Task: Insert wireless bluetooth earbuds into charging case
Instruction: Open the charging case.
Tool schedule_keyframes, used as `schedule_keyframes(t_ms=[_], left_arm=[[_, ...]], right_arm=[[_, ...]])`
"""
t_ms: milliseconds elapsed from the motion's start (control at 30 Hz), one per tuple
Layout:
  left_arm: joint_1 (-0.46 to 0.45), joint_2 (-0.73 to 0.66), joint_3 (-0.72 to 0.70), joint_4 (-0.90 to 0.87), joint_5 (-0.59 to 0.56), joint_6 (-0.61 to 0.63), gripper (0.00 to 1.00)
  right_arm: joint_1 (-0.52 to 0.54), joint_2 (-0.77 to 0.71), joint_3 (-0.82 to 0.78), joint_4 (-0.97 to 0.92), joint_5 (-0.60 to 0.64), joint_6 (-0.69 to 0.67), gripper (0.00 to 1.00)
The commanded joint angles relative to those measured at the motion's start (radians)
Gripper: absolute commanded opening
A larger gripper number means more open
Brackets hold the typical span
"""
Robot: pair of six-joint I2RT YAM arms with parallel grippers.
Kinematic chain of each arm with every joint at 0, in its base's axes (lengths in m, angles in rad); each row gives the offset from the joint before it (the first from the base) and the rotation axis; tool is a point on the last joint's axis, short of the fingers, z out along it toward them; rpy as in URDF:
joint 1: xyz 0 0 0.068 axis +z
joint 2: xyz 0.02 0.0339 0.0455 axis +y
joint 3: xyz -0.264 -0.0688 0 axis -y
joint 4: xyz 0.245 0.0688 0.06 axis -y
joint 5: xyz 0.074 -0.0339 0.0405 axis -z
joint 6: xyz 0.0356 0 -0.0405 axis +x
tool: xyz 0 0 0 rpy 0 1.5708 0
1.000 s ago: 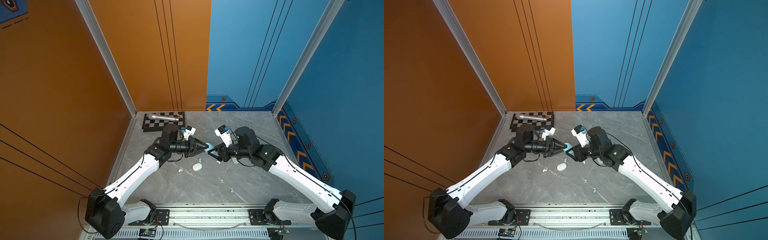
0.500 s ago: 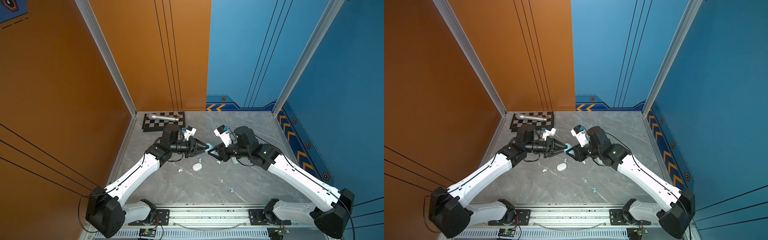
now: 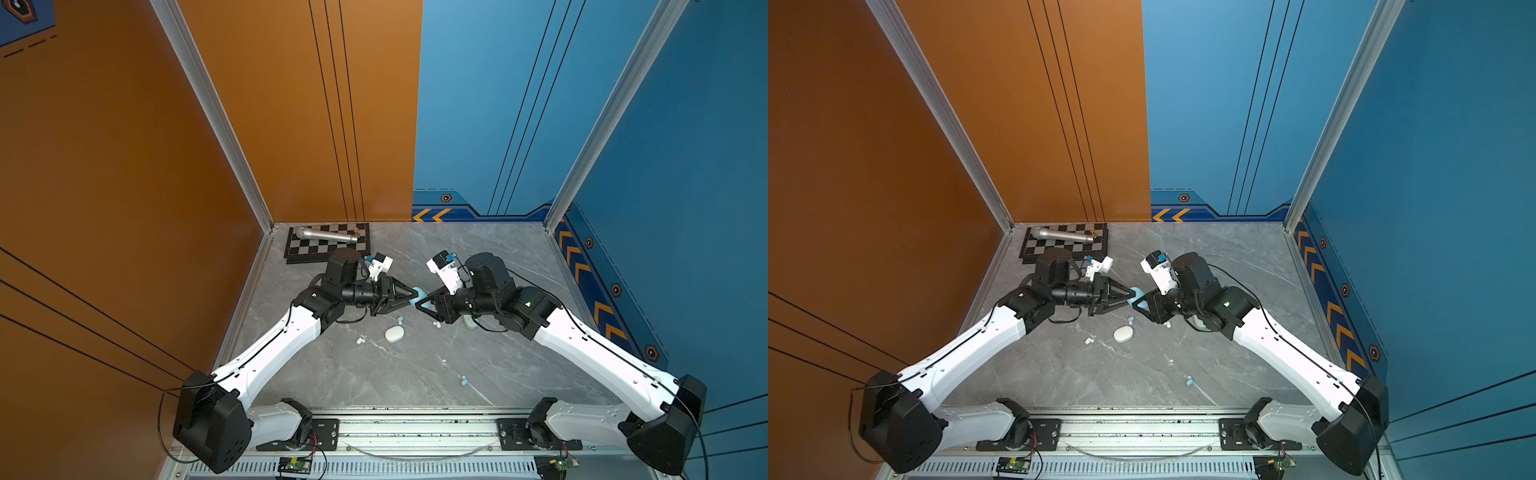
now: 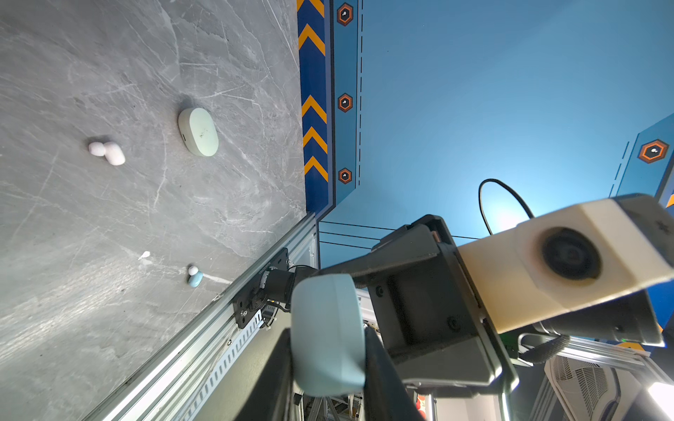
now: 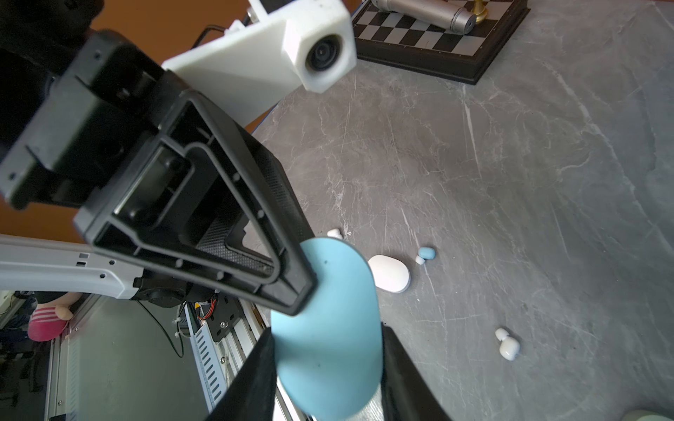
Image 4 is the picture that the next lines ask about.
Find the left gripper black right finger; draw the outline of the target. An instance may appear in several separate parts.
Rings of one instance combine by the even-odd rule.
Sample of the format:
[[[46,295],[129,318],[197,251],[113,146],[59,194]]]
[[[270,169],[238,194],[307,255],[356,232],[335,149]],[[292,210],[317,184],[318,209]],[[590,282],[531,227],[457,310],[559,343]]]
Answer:
[[[364,329],[366,361],[363,403],[366,420],[423,420],[390,356],[371,328]]]

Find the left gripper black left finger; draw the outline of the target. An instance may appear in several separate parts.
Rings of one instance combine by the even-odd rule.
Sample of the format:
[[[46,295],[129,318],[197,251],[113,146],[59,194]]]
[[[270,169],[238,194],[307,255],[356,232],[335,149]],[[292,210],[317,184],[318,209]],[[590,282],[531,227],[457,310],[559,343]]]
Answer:
[[[234,420],[290,420],[292,402],[291,329],[286,328],[279,336],[249,398]]]

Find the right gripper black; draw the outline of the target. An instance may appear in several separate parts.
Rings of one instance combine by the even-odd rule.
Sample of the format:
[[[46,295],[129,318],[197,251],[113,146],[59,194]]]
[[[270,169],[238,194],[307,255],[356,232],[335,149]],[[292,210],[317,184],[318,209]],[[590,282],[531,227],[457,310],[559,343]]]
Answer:
[[[405,386],[438,397],[513,392],[519,377],[444,220],[401,226],[369,254],[318,270],[367,287],[384,348]]]

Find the blue earbud charging case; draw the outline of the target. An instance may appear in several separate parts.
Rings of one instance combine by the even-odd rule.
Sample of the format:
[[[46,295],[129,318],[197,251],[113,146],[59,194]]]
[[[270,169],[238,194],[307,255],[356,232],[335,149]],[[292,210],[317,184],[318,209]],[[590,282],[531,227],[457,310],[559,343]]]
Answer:
[[[305,394],[323,397],[363,391],[363,318],[350,275],[314,276],[295,287],[291,354],[295,382]]]

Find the blue earbud front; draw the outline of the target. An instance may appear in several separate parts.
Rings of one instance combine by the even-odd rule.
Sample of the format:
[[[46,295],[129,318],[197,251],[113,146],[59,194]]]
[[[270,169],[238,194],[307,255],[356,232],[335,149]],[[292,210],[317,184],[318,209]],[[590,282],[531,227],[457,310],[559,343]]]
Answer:
[[[197,288],[200,286],[201,282],[203,281],[204,274],[203,272],[195,265],[191,265],[188,268],[188,285],[191,286],[192,288]]]

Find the mint green earbud charging case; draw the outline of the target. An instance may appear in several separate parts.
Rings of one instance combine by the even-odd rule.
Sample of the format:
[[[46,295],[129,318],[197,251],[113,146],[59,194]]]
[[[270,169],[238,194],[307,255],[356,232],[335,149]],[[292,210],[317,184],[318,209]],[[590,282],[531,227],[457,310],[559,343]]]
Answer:
[[[212,116],[204,108],[188,108],[178,116],[178,127],[188,150],[199,157],[212,157],[219,149],[219,137]]]

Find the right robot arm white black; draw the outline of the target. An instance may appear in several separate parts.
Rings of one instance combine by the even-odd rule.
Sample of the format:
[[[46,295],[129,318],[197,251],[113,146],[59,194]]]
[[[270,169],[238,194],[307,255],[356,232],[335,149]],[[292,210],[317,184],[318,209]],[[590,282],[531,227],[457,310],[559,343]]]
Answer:
[[[672,277],[672,215],[642,194],[462,246],[427,215],[331,268],[270,268],[264,294],[289,305],[291,327],[263,373],[280,375],[263,417],[284,417],[298,385],[361,394],[369,420],[419,420],[412,392],[502,396],[518,385],[515,361],[544,367],[571,419],[661,417],[622,362],[564,352],[575,337],[663,345],[647,290]]]

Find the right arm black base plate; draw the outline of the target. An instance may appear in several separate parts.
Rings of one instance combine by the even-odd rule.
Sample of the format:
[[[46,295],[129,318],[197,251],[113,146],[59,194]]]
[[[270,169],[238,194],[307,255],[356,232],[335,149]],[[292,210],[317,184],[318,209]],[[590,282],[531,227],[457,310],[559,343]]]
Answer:
[[[244,329],[268,301],[286,303],[291,282],[289,251],[281,248],[233,300],[233,315],[238,328]]]

